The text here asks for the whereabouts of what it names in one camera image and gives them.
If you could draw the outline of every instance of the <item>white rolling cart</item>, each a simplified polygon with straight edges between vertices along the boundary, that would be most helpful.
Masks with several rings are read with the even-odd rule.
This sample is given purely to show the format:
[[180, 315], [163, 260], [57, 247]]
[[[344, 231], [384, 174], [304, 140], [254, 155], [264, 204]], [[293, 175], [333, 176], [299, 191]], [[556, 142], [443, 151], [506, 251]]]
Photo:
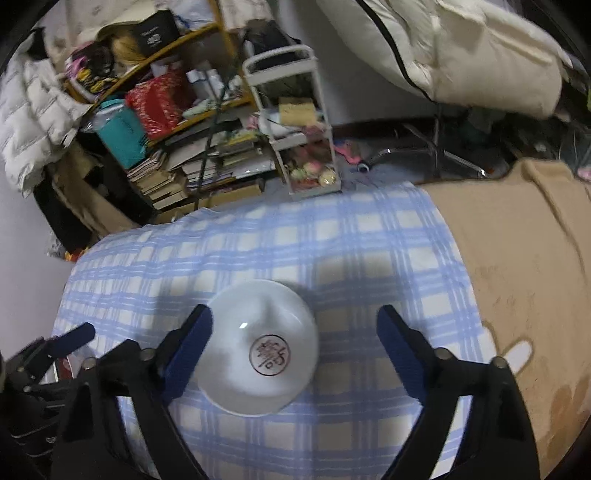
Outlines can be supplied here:
[[[275, 67], [267, 68], [264, 70], [257, 70], [257, 64], [261, 60], [270, 59], [279, 55], [283, 55], [286, 53], [296, 54], [300, 59], [296, 61], [292, 61], [290, 63], [278, 65]], [[267, 125], [271, 124], [269, 120], [268, 114], [269, 110], [263, 106], [261, 101], [261, 95], [259, 93], [258, 87], [265, 83], [274, 82], [275, 80], [285, 79], [287, 77], [291, 77], [298, 74], [305, 74], [309, 73], [311, 77], [312, 88], [314, 91], [314, 98], [318, 107], [322, 111], [322, 123], [323, 123], [323, 132], [319, 134], [318, 137], [308, 138], [302, 132], [294, 132], [292, 134], [287, 135], [284, 138], [276, 138], [271, 131], [271, 128], [268, 130], [269, 135], [269, 143], [271, 144], [275, 155], [278, 158], [279, 164], [281, 166], [281, 171], [287, 183], [290, 197], [294, 200], [299, 200], [306, 197], [312, 197], [317, 195], [324, 195], [326, 193], [333, 193], [339, 192], [341, 188], [340, 182], [340, 174], [335, 162], [335, 145], [333, 142], [333, 135], [332, 135], [332, 127], [330, 126], [330, 122], [328, 119], [328, 114], [326, 112], [326, 104], [324, 103], [324, 96], [322, 95], [322, 88], [320, 86], [320, 76], [318, 75], [318, 60], [314, 55], [314, 50], [310, 47], [305, 45], [293, 45], [289, 47], [281, 47], [276, 48], [275, 50], [266, 51], [259, 55], [255, 55], [249, 58], [247, 61], [244, 62], [243, 70], [245, 74], [246, 81], [248, 85], [250, 85], [252, 94], [254, 96], [256, 106], [259, 109], [259, 123], [264, 121]], [[334, 169], [336, 173], [336, 181], [330, 185], [318, 185], [314, 188], [302, 189], [298, 190], [294, 188], [293, 180], [290, 177], [290, 172], [288, 171], [287, 167], [285, 166], [284, 158], [282, 157], [282, 152], [285, 155], [285, 151], [290, 148], [299, 147], [302, 145], [306, 145], [309, 142], [315, 142], [320, 139], [327, 139], [330, 148], [330, 157], [332, 159], [331, 163], [327, 163], [326, 165]]]

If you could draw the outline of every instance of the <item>teal bag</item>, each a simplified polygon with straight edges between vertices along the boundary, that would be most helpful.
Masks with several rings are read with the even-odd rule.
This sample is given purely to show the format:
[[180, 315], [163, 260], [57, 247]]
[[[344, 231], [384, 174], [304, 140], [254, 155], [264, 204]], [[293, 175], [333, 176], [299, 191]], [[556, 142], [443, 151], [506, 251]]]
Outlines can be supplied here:
[[126, 170], [145, 158], [148, 137], [138, 116], [125, 105], [125, 100], [101, 103], [92, 123], [93, 130]]

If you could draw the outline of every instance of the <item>black strap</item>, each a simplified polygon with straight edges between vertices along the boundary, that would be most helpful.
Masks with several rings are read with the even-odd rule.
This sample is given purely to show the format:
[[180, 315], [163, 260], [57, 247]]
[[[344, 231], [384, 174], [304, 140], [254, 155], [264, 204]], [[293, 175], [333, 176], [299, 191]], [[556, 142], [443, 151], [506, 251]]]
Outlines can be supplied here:
[[379, 17], [379, 15], [376, 12], [374, 12], [373, 9], [367, 3], [365, 3], [364, 0], [355, 1], [363, 9], [363, 11], [367, 13], [370, 19], [374, 22], [375, 26], [378, 27], [379, 32], [382, 34], [382, 36], [392, 49], [392, 53], [394, 54], [394, 58], [396, 59], [396, 63], [398, 64], [398, 68], [400, 69], [400, 73], [402, 73], [404, 80], [406, 80], [410, 85], [419, 90], [427, 100], [432, 102], [432, 100], [429, 98], [429, 95], [427, 95], [427, 92], [425, 92], [425, 90], [423, 90], [416, 83], [414, 83], [408, 76], [408, 72], [406, 71], [406, 67], [404, 66], [404, 62], [402, 61], [400, 52], [398, 51], [398, 46], [396, 45], [394, 38], [390, 34], [390, 31], [388, 30], [386, 25], [384, 25], [384, 22], [382, 22], [382, 19]]

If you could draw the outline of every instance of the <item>metal screw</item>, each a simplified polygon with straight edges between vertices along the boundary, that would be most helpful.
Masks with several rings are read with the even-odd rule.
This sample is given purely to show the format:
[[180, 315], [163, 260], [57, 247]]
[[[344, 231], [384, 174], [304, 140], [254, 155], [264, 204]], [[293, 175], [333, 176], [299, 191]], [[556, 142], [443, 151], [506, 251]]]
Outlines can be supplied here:
[[148, 361], [152, 360], [155, 356], [156, 356], [156, 350], [154, 350], [153, 348], [144, 348], [139, 353], [139, 359], [142, 362], [148, 362]]
[[439, 360], [449, 360], [453, 357], [453, 354], [447, 348], [436, 348], [435, 349], [435, 356]]
[[494, 357], [492, 359], [492, 364], [497, 368], [507, 368], [509, 366], [509, 364], [507, 363], [507, 360], [505, 360], [501, 356]]
[[82, 368], [84, 370], [90, 370], [94, 367], [96, 367], [96, 358], [93, 356], [88, 357], [86, 360], [82, 362]]

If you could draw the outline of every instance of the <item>red circular logo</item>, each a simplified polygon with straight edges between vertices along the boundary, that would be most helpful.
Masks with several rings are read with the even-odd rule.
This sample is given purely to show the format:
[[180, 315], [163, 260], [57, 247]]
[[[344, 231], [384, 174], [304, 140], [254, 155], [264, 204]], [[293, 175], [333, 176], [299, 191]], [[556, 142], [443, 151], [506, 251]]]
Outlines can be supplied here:
[[290, 357], [290, 347], [279, 335], [263, 335], [251, 346], [251, 365], [257, 373], [265, 377], [274, 377], [283, 372]]

